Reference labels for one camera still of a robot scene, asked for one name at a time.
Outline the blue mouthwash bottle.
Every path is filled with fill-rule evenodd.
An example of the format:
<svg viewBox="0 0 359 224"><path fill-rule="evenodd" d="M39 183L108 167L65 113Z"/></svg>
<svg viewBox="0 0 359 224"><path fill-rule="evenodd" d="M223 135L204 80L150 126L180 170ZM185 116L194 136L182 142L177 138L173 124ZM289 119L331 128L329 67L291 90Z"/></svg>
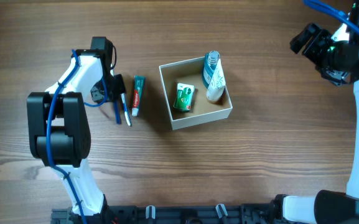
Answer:
<svg viewBox="0 0 359 224"><path fill-rule="evenodd" d="M216 50L212 50L205 55L203 65L202 81L206 88L208 88L213 73L217 67L218 61L220 60L220 53Z"/></svg>

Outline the blue disposable razor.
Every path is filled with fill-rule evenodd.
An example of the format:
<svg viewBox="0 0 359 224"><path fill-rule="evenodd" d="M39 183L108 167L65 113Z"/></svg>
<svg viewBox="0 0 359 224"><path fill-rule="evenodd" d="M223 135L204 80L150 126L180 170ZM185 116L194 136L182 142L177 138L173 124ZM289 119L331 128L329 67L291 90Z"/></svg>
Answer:
<svg viewBox="0 0 359 224"><path fill-rule="evenodd" d="M120 117L120 112L119 112L119 107L118 107L118 101L113 102L113 109L114 109L114 117L115 117L116 123L121 124L121 117Z"/></svg>

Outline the Colgate toothpaste tube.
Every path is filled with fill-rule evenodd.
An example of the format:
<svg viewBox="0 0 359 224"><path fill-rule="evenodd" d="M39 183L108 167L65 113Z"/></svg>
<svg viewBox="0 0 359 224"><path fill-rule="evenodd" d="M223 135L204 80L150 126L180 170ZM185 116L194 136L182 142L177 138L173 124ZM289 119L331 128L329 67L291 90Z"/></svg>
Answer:
<svg viewBox="0 0 359 224"><path fill-rule="evenodd" d="M136 117L139 114L140 102L145 85L146 78L144 76L136 75L134 77L134 92L133 92L133 105L132 116Z"/></svg>

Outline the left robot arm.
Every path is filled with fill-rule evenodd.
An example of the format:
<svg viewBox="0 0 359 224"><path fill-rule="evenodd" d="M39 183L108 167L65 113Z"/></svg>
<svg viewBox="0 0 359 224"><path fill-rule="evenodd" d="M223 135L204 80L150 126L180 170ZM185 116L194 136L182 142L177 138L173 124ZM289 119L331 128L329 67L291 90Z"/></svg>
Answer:
<svg viewBox="0 0 359 224"><path fill-rule="evenodd" d="M72 208L74 223L117 223L88 163L91 133L85 103L92 107L117 103L125 92L123 78L114 74L116 47L106 37L93 37L89 49L73 50L70 66L42 92L27 97L29 146L60 178Z"/></svg>

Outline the blue white toothbrush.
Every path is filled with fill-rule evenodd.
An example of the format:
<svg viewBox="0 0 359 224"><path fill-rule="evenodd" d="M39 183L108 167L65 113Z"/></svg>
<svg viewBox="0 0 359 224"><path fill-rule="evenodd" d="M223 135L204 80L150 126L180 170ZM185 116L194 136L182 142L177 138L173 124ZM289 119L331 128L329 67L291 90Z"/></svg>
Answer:
<svg viewBox="0 0 359 224"><path fill-rule="evenodd" d="M123 110L124 110L124 116L125 116L125 119L126 119L126 123L127 123L128 126L132 126L131 118L130 118L128 107L127 107L127 104L126 104L126 94L125 93L121 94L121 101L122 101L122 104L123 104Z"/></svg>

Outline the white conditioner tube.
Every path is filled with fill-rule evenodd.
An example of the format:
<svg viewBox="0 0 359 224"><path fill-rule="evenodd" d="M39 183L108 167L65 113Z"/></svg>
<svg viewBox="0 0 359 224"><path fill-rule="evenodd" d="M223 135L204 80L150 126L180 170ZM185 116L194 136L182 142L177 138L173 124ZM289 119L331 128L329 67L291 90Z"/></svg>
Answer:
<svg viewBox="0 0 359 224"><path fill-rule="evenodd" d="M210 84L207 88L207 100L211 103L217 103L220 100L225 88L225 76L223 73L221 60L219 59L214 73L210 79Z"/></svg>

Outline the green Dettol soap bar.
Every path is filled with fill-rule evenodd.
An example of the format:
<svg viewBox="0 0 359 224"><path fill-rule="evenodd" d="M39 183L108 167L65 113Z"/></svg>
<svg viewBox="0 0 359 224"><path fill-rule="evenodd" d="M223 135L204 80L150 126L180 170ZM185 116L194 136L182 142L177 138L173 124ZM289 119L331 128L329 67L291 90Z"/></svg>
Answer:
<svg viewBox="0 0 359 224"><path fill-rule="evenodd" d="M195 87L193 85L178 83L177 96L173 107L181 112L190 111L194 92Z"/></svg>

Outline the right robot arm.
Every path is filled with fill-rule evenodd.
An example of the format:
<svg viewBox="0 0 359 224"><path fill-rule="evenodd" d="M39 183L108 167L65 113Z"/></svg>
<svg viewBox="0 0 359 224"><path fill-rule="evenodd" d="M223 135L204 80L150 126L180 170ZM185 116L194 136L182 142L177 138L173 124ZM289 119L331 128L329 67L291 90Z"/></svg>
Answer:
<svg viewBox="0 0 359 224"><path fill-rule="evenodd" d="M278 195L271 201L271 220L290 223L359 223L359 1L349 12L322 1L304 1L311 9L338 20L334 32L310 23L289 43L308 58L323 79L335 86L350 85L355 99L355 145L344 192L320 190L313 196Z"/></svg>

